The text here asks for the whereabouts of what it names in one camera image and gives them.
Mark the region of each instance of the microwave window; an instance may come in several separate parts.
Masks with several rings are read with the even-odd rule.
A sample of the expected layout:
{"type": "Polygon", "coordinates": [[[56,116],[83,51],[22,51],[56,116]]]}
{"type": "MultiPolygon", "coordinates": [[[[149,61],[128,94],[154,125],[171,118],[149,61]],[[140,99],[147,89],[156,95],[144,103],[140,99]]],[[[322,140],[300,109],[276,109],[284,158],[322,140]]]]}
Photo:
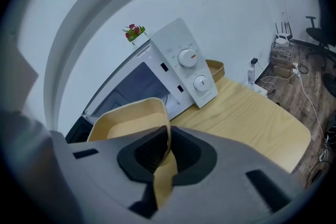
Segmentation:
{"type": "Polygon", "coordinates": [[[168,113],[175,110],[176,106],[179,105],[176,98],[170,94],[152,70],[143,62],[110,92],[92,116],[98,118],[112,109],[150,97],[161,99],[168,113]]]}

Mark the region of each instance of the wooden floor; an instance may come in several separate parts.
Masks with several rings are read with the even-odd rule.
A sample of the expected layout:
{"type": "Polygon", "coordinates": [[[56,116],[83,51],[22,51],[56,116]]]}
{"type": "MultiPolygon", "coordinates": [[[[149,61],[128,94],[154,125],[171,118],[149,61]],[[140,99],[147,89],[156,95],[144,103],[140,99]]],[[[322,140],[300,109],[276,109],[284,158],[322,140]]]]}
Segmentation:
{"type": "MultiPolygon", "coordinates": [[[[309,56],[309,59],[306,59],[305,54],[309,53],[310,49],[300,45],[297,47],[301,55],[300,62],[309,68],[309,73],[303,74],[301,77],[304,90],[314,104],[322,129],[325,131],[328,118],[336,109],[336,98],[327,91],[323,84],[322,76],[324,71],[321,69],[323,66],[322,57],[319,55],[312,55],[309,56]]],[[[327,59],[327,69],[325,72],[336,74],[336,70],[333,68],[333,63],[329,59],[327,59]]],[[[300,80],[296,76],[292,77],[290,80],[266,78],[265,81],[272,82],[276,86],[276,91],[268,94],[268,98],[276,103],[280,103],[281,107],[296,117],[310,131],[312,139],[310,145],[300,163],[293,171],[293,174],[299,178],[303,187],[306,187],[310,183],[310,180],[307,181],[309,172],[318,162],[319,155],[324,149],[323,138],[317,124],[315,113],[302,91],[300,80]]],[[[268,88],[272,87],[271,84],[266,84],[262,81],[259,81],[257,84],[268,88]]],[[[332,152],[328,151],[328,161],[333,160],[332,155],[332,152]]],[[[325,169],[327,166],[327,163],[318,164],[309,178],[311,178],[319,168],[325,169]]]]}

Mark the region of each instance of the white microwave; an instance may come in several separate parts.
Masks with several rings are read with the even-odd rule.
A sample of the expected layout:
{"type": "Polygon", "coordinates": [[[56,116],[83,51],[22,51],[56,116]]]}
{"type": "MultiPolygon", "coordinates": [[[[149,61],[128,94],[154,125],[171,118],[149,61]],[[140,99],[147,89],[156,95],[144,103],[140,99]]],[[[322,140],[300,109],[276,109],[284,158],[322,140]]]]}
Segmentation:
{"type": "Polygon", "coordinates": [[[149,97],[160,98],[173,119],[218,94],[193,35],[179,18],[157,31],[104,82],[82,117],[94,124],[104,113],[149,97]]]}

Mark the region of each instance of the white knob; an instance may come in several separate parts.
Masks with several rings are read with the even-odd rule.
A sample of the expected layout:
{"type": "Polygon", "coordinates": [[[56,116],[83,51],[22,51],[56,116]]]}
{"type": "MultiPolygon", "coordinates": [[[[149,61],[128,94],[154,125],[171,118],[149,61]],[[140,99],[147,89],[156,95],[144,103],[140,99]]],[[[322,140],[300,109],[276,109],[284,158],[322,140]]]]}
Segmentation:
{"type": "Polygon", "coordinates": [[[209,88],[209,80],[205,76],[198,76],[194,80],[194,87],[196,90],[205,92],[209,88]]]}
{"type": "Polygon", "coordinates": [[[197,54],[191,49],[181,50],[178,56],[178,62],[184,67],[193,67],[197,62],[197,54]]]}

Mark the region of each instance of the table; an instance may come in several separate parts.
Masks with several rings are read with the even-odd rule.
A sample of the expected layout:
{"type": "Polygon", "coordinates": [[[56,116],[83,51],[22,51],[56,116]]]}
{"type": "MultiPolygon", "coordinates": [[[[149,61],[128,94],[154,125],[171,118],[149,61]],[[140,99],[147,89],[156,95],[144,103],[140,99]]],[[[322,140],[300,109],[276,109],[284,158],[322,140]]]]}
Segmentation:
{"type": "Polygon", "coordinates": [[[243,142],[291,173],[310,143],[309,130],[286,110],[229,78],[216,82],[218,96],[171,120],[181,126],[243,142]]]}

